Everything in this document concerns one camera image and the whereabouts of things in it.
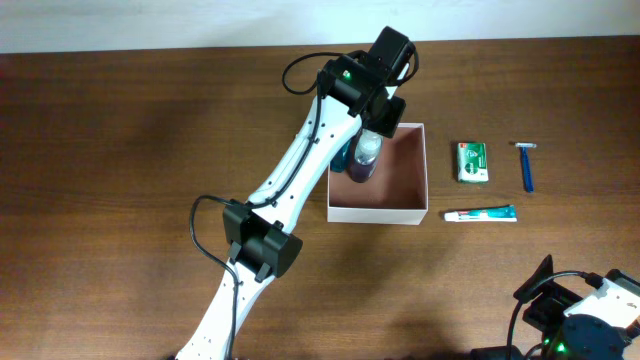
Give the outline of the purple foam pump bottle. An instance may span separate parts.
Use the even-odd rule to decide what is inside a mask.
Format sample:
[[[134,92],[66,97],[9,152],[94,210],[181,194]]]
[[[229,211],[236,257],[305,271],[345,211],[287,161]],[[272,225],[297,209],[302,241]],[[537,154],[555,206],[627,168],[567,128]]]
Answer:
[[[363,130],[360,133],[348,167],[348,174],[354,182],[364,183],[372,177],[383,144],[383,137],[375,132]]]

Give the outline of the blue Listerine mouthwash bottle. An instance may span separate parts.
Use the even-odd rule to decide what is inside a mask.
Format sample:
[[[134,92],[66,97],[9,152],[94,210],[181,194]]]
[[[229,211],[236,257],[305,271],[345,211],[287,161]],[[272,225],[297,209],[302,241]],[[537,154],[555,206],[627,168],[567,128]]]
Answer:
[[[348,140],[332,158],[330,162],[330,170],[332,172],[342,173],[346,170],[349,164],[350,145],[351,141]]]

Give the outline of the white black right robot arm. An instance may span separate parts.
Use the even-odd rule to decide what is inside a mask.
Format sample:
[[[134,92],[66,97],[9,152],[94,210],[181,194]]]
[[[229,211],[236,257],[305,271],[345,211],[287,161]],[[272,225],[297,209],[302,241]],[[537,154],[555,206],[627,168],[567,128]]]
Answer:
[[[473,349],[472,360],[623,360],[639,338],[639,281],[619,269],[556,272],[547,255],[513,297],[506,344]],[[526,352],[514,344],[517,320],[541,333]]]

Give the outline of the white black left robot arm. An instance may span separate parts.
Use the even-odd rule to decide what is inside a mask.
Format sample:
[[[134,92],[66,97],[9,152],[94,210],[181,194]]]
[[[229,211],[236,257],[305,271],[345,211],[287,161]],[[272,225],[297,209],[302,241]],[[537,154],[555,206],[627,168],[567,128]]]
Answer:
[[[313,101],[303,126],[273,172],[246,201],[221,199],[229,245],[217,292],[177,360],[225,360],[261,293],[282,277],[303,242],[293,230],[322,174],[362,130],[390,138],[406,107],[398,87],[419,68],[414,43],[383,28],[369,50],[328,53],[307,93]]]

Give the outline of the white teal toothpaste tube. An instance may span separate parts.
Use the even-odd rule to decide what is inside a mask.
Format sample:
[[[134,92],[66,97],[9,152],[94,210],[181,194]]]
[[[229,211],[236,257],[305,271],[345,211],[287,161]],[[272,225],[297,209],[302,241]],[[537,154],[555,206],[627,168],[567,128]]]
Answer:
[[[516,222],[514,205],[479,209],[456,210],[443,215],[446,222]]]

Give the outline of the pink open box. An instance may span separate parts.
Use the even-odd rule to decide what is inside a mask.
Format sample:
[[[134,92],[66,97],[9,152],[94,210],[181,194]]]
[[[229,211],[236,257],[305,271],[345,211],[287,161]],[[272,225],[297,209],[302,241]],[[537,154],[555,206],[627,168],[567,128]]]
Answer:
[[[401,123],[364,183],[328,173],[327,220],[332,223],[418,225],[428,212],[426,140],[422,123]]]

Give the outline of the green soap box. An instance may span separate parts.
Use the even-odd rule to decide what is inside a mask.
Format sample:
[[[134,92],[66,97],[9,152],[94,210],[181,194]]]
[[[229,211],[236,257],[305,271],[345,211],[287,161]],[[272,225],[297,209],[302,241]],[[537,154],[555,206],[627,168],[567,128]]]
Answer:
[[[488,183],[487,149],[485,143],[456,144],[457,180],[461,183]]]

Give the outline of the blue disposable razor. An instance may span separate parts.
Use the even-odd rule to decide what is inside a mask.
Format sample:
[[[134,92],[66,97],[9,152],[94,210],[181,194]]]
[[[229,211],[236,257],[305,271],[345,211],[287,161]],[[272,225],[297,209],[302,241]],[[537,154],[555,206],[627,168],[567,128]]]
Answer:
[[[514,146],[520,152],[520,162],[521,162],[521,169],[522,169],[522,175],[523,175],[524,189],[528,193],[533,193],[535,191],[535,188],[534,188],[534,182],[533,182],[533,177],[531,172],[528,150],[535,149],[537,145],[534,143],[515,142]]]

